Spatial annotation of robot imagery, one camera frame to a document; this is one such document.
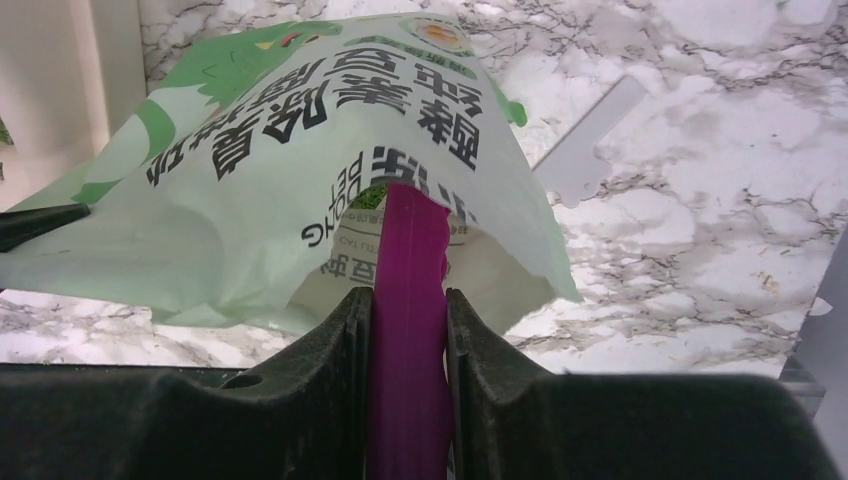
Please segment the purple plastic litter scoop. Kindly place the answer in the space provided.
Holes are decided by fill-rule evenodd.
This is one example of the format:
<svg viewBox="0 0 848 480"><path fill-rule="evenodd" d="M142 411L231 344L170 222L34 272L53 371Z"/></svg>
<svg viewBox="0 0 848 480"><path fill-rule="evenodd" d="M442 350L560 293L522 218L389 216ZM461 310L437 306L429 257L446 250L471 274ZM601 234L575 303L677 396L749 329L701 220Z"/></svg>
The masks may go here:
<svg viewBox="0 0 848 480"><path fill-rule="evenodd" d="M389 185L371 320L369 479L447 476L454 424L443 361L448 216L416 188Z"/></svg>

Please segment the green litter bag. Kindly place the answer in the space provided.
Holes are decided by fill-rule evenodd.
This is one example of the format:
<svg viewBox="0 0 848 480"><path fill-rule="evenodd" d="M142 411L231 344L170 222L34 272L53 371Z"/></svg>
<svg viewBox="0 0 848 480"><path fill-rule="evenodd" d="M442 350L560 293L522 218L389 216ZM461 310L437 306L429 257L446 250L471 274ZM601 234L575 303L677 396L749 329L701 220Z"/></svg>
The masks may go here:
<svg viewBox="0 0 848 480"><path fill-rule="evenodd" d="M354 201L397 183L450 211L447 283L504 333L579 299L525 121L446 15L210 38L95 160L21 202L91 213L3 254L1 284L303 334L373 283L383 216Z"/></svg>

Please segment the beige plastic litter box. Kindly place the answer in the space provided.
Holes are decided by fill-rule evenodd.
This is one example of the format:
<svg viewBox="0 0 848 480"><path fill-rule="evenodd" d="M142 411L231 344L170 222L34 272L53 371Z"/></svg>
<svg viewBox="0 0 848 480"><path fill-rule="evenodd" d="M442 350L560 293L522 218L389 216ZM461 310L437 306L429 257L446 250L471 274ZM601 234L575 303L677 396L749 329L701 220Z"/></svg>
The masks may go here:
<svg viewBox="0 0 848 480"><path fill-rule="evenodd" d="M96 156L146 96L138 2L2 2L2 209Z"/></svg>

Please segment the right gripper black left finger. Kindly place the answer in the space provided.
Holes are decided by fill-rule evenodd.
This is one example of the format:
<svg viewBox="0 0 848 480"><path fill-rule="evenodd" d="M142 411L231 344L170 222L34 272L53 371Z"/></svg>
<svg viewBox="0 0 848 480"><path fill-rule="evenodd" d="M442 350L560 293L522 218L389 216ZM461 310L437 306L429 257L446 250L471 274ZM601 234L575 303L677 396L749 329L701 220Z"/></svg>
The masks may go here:
<svg viewBox="0 0 848 480"><path fill-rule="evenodd" d="M5 364L5 479L360 479L372 290L256 366Z"/></svg>

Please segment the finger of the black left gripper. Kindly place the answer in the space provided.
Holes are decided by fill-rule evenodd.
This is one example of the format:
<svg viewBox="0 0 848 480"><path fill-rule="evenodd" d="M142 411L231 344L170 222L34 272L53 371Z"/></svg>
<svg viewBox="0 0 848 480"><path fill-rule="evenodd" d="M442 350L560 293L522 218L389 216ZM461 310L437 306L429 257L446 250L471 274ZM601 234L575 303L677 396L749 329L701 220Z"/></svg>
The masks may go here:
<svg viewBox="0 0 848 480"><path fill-rule="evenodd" d="M41 235L87 217L85 204L68 204L1 213L1 252L8 253Z"/></svg>

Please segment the white bag sealing clip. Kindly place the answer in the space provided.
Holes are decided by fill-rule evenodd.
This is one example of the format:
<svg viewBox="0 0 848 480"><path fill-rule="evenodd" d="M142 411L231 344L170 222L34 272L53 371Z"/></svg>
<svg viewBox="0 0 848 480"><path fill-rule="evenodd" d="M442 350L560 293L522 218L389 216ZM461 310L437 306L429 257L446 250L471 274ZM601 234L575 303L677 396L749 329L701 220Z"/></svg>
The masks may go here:
<svg viewBox="0 0 848 480"><path fill-rule="evenodd" d="M596 145L645 95L635 78L621 77L532 167L534 177L568 208L592 198L612 170L595 155Z"/></svg>

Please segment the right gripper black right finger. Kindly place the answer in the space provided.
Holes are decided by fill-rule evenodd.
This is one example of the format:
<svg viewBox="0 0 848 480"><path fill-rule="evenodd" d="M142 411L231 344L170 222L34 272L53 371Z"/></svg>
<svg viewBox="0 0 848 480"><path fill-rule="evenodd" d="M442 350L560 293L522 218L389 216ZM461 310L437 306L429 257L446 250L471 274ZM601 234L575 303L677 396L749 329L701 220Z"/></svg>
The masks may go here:
<svg viewBox="0 0 848 480"><path fill-rule="evenodd" d="M554 374L447 293L459 479L834 479L807 413L754 375Z"/></svg>

